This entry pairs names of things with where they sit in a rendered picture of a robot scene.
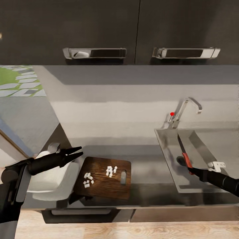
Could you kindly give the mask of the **parer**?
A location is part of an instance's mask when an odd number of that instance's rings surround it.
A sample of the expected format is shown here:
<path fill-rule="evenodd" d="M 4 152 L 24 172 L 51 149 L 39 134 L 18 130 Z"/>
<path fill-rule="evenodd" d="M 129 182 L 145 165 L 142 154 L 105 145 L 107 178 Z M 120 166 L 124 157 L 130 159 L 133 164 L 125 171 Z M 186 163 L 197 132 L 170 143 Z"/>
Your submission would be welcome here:
<path fill-rule="evenodd" d="M 184 149 L 184 146 L 183 146 L 183 144 L 182 144 L 182 142 L 181 142 L 181 139 L 180 139 L 179 135 L 178 135 L 178 141 L 179 141 L 180 147 L 181 147 L 181 149 L 182 149 L 182 155 L 183 155 L 184 158 L 185 158 L 185 160 L 184 160 L 184 161 L 185 161 L 185 164 L 187 165 L 187 167 L 193 169 L 193 167 L 192 167 L 192 165 L 191 165 L 191 162 L 190 162 L 190 160 L 189 160 L 189 157 L 188 157 L 188 155 L 187 155 L 187 153 L 186 153 L 186 151 L 185 151 L 185 149 Z M 192 173 L 191 171 L 189 171 L 189 174 L 194 175 L 194 173 Z"/>

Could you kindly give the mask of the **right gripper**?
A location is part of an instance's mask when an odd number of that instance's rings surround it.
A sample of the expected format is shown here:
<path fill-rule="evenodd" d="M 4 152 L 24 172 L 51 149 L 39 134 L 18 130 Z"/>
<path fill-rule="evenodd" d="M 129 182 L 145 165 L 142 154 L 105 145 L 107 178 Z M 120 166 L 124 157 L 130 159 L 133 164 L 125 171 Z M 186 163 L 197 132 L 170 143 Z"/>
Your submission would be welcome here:
<path fill-rule="evenodd" d="M 220 172 L 214 172 L 214 171 L 209 171 L 209 170 L 200 170 L 200 169 L 195 169 L 195 168 L 189 168 L 188 170 L 194 173 L 196 176 L 199 177 L 199 180 L 202 182 L 209 182 L 213 184 L 214 186 L 217 186 L 221 189 L 224 190 L 224 180 L 228 176 L 225 174 L 222 174 Z"/>

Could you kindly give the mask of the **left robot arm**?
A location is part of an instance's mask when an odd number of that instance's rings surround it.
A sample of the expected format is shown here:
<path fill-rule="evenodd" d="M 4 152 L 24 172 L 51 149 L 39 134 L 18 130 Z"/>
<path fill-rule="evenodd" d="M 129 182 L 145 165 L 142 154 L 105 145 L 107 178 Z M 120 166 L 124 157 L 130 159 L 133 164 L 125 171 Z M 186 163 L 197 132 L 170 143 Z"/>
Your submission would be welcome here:
<path fill-rule="evenodd" d="M 59 166 L 64 167 L 83 152 L 74 153 L 82 147 L 59 149 L 60 143 L 48 146 L 49 154 L 41 158 L 29 158 L 7 165 L 0 184 L 0 239 L 15 239 L 16 228 L 27 194 L 31 176 Z M 74 154 L 73 154 L 74 153 Z"/>

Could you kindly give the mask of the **bowl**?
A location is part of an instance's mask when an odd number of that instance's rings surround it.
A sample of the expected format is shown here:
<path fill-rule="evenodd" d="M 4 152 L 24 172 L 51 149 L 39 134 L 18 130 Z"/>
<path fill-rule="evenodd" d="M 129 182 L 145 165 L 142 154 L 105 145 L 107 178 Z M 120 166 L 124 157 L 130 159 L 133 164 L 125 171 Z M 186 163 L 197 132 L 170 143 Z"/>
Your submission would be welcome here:
<path fill-rule="evenodd" d="M 48 151 L 43 151 L 38 154 L 37 158 L 48 155 Z M 41 193 L 41 192 L 53 192 L 58 190 L 70 168 L 71 162 L 66 164 L 64 167 L 59 166 L 50 170 L 41 172 L 34 176 L 31 176 L 30 183 L 27 192 Z"/>

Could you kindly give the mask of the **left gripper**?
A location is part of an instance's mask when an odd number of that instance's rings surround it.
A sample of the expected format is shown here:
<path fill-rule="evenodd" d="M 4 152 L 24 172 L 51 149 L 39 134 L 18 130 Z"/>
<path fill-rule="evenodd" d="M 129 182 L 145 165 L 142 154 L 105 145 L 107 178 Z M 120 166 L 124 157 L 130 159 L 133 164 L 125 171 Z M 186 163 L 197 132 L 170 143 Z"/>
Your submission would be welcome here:
<path fill-rule="evenodd" d="M 53 153 L 48 154 L 46 156 L 42 156 L 40 160 L 41 167 L 43 168 L 44 171 L 50 170 L 57 166 L 62 168 L 72 160 L 84 154 L 83 152 L 74 153 L 80 149 L 82 149 L 81 146 L 70 149 L 61 149 L 59 153 Z"/>

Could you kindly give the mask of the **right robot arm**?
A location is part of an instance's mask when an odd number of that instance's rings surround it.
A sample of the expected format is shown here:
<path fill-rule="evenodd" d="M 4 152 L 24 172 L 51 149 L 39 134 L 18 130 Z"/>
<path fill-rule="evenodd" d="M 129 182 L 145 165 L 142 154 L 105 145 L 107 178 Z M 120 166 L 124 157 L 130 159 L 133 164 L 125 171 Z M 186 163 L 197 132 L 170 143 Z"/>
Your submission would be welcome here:
<path fill-rule="evenodd" d="M 188 167 L 188 170 L 198 176 L 200 181 L 209 182 L 214 186 L 217 186 L 239 197 L 239 179 L 233 179 L 225 174 L 220 173 L 220 168 L 226 167 L 225 163 L 212 161 L 208 162 L 207 165 L 213 168 L 209 168 L 208 170 L 200 170 Z"/>

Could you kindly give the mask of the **cutting board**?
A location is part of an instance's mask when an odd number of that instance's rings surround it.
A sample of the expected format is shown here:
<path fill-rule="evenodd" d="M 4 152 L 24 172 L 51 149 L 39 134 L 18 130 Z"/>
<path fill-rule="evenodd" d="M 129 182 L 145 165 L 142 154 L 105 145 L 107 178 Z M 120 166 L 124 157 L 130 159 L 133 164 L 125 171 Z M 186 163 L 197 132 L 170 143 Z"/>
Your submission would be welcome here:
<path fill-rule="evenodd" d="M 107 176 L 107 169 L 112 167 L 112 176 Z M 116 172 L 114 169 L 117 167 Z M 121 172 L 126 171 L 126 185 L 121 186 Z M 92 180 L 84 177 L 90 174 Z M 85 188 L 84 181 L 89 180 L 90 187 Z M 131 191 L 131 162 L 125 160 L 86 157 L 77 177 L 73 191 L 77 194 L 105 197 L 111 199 L 129 200 Z"/>

